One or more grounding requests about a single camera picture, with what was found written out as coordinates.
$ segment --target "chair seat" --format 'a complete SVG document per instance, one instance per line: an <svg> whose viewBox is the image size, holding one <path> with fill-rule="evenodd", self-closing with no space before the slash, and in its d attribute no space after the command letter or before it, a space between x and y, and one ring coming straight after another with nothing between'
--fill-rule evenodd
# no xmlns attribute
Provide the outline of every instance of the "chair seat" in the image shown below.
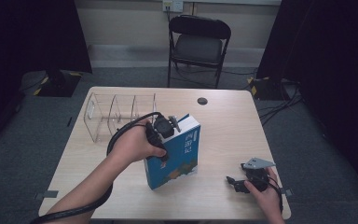
<svg viewBox="0 0 358 224"><path fill-rule="evenodd" d="M174 59L219 64L223 43L220 39L180 35L172 57Z"/></svg>

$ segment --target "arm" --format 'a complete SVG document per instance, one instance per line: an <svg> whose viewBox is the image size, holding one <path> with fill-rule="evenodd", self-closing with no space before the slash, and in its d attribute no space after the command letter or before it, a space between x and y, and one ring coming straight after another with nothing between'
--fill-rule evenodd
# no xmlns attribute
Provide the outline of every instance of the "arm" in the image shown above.
<svg viewBox="0 0 358 224"><path fill-rule="evenodd" d="M273 178L274 180L277 180L277 176L272 171L271 167L268 167L267 171L269 177ZM277 188L279 187L276 186L276 183L272 180L270 180L269 183ZM267 220L270 224L284 223L280 210L280 200L275 189L273 189L271 186L268 186L266 190L260 192L251 182L245 180L244 184L245 187L255 196L257 204L260 206L261 210L267 217Z"/></svg>
<svg viewBox="0 0 358 224"><path fill-rule="evenodd" d="M140 121L145 125L146 119ZM99 199L112 182L134 161L149 156L162 157L165 150L151 146L146 139L145 127L135 126L125 132L118 140L111 153L71 192L48 210L48 214L87 205ZM74 217L62 218L54 223L88 223L94 211Z"/></svg>

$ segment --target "clear plastic organizer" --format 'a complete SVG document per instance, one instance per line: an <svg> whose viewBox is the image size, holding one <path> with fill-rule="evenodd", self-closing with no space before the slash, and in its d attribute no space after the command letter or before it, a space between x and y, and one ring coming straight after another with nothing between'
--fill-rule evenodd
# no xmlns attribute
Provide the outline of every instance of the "clear plastic organizer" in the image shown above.
<svg viewBox="0 0 358 224"><path fill-rule="evenodd" d="M84 112L92 141L109 142L125 124L156 111L156 94L120 95L91 93Z"/></svg>

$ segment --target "forearm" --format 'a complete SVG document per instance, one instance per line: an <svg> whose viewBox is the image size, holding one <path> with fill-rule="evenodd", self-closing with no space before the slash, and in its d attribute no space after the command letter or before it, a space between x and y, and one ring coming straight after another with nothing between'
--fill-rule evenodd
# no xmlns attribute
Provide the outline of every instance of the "forearm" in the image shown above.
<svg viewBox="0 0 358 224"><path fill-rule="evenodd" d="M130 164L130 162L121 160L118 156L110 155L86 179L54 204L48 214L81 207L97 201L106 193L117 176ZM74 223L74 221L79 223L83 220L88 222L93 212L63 218L62 220L57 220L57 223Z"/></svg>

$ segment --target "black chair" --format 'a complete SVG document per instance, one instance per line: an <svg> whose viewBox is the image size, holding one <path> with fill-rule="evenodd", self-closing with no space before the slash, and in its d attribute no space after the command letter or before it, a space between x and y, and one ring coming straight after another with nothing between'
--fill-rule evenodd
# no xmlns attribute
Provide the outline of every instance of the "black chair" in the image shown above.
<svg viewBox="0 0 358 224"><path fill-rule="evenodd" d="M220 20L212 20L190 15L180 15L170 21L170 58L168 65L168 87L171 80L171 65L176 70L178 63L191 64L216 69L216 82L219 84L223 61L231 38L231 29ZM179 34L175 43L173 34Z"/></svg>

